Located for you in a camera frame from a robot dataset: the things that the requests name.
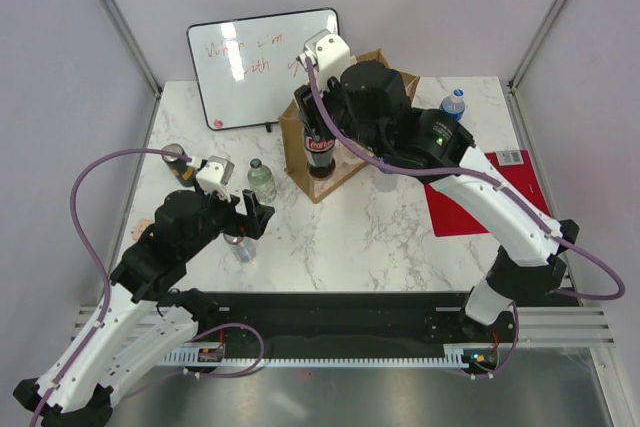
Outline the brown canvas tote bag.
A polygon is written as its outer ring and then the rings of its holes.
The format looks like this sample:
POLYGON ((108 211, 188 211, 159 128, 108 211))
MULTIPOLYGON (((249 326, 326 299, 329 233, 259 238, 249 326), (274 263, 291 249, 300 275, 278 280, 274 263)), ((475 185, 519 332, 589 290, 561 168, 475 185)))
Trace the brown canvas tote bag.
POLYGON ((282 131, 285 171, 297 187, 318 204, 337 188, 363 170, 367 163, 348 151, 340 142, 333 149, 334 171, 327 178, 317 179, 309 172, 304 124, 300 117, 297 94, 310 94, 309 83, 294 91, 294 99, 279 117, 282 131))

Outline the Coca-Cola glass bottle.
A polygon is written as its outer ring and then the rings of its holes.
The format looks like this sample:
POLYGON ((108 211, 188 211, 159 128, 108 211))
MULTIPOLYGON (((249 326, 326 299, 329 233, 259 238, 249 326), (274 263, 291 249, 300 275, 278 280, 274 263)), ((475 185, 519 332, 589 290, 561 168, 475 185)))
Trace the Coca-Cola glass bottle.
POLYGON ((303 126, 303 147, 307 158, 309 174, 318 180, 329 178, 335 170, 335 137, 325 128, 324 140, 313 140, 303 126))

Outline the clear soda water bottle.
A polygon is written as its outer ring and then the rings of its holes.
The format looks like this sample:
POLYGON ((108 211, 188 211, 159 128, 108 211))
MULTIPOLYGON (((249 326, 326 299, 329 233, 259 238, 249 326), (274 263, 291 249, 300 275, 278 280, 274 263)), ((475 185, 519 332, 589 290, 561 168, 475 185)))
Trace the clear soda water bottle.
POLYGON ((259 158, 250 161, 247 180, 261 204, 272 204, 276 198, 275 178, 271 169, 259 158))

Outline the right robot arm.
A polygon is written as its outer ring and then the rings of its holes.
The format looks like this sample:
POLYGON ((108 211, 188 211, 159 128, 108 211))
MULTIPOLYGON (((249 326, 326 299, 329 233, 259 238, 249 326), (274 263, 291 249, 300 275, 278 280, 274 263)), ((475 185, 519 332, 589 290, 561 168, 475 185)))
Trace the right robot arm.
POLYGON ((313 62, 301 64, 308 83, 296 97, 307 119, 371 165, 431 186, 497 239, 492 267, 457 318, 465 338, 483 339, 512 304, 558 290, 566 270, 560 256, 576 239, 575 222, 558 221, 528 201, 455 118, 413 107, 397 70, 376 60, 359 62, 321 88, 313 62))

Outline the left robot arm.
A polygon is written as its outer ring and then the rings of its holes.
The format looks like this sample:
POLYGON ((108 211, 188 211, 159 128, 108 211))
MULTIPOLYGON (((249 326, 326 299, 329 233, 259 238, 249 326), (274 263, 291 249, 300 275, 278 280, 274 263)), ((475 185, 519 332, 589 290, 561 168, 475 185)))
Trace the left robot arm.
POLYGON ((192 258, 222 234, 259 239, 274 213, 250 190, 226 200, 191 190, 170 193, 122 255, 79 336, 45 374, 14 389, 14 398, 32 412, 32 425, 103 426, 124 389, 160 358, 191 339, 215 336, 218 305, 192 288, 171 301, 146 335, 122 345, 148 313, 170 300, 192 258))

